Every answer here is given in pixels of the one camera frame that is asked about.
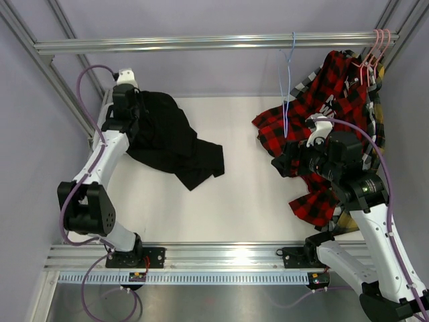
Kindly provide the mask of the white plastic basket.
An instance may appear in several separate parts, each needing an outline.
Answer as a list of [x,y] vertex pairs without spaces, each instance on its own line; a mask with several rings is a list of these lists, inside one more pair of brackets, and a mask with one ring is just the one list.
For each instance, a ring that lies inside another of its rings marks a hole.
[[101,110],[99,113],[99,118],[97,121],[97,125],[98,125],[99,129],[102,129],[102,126],[103,126],[104,122],[106,121],[107,115],[111,114],[111,112],[109,112],[109,108],[111,106],[113,106],[112,102],[107,103],[101,107]]

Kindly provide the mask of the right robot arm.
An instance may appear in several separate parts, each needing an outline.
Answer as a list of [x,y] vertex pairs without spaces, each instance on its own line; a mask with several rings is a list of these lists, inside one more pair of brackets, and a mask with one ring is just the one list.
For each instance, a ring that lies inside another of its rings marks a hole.
[[371,321],[401,321],[421,314],[428,320],[428,289],[411,265],[397,230],[388,219],[389,197],[382,179],[363,171],[362,144],[355,134],[334,131],[315,144],[290,142],[273,166],[291,177],[293,163],[299,175],[327,179],[335,197],[358,225],[369,250],[373,270],[345,251],[329,232],[306,238],[303,257],[310,266],[333,269],[358,295]]

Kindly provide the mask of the red black plaid shirt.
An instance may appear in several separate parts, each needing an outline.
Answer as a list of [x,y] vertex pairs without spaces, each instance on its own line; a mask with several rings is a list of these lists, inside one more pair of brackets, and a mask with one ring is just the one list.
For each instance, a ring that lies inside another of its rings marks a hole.
[[[385,74],[381,63],[361,66],[351,50],[329,52],[323,64],[291,90],[292,101],[259,114],[253,121],[257,138],[270,156],[277,158],[286,144],[307,140],[306,120],[317,113],[352,123],[385,147],[383,111],[379,97]],[[319,231],[337,234],[357,230],[345,208],[331,191],[331,184],[317,174],[302,177],[308,194],[289,203],[294,215]]]

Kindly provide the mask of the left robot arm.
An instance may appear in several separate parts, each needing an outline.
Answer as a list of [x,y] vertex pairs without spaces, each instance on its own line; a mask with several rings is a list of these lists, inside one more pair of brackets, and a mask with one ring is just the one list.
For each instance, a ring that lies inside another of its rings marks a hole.
[[116,218],[107,187],[117,163],[139,131],[144,104],[134,80],[113,87],[113,102],[108,107],[96,148],[84,168],[70,182],[57,189],[60,204],[60,232],[64,241],[74,246],[67,232],[87,235],[88,243],[99,240],[112,254],[108,267],[138,267],[144,262],[141,238],[124,228]]

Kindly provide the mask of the black polo shirt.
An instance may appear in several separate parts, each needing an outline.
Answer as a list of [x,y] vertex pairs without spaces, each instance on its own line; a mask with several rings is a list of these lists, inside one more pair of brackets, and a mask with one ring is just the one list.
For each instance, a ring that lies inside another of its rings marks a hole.
[[199,139],[169,94],[142,91],[139,97],[139,131],[127,151],[134,160],[175,174],[189,191],[225,173],[223,147]]

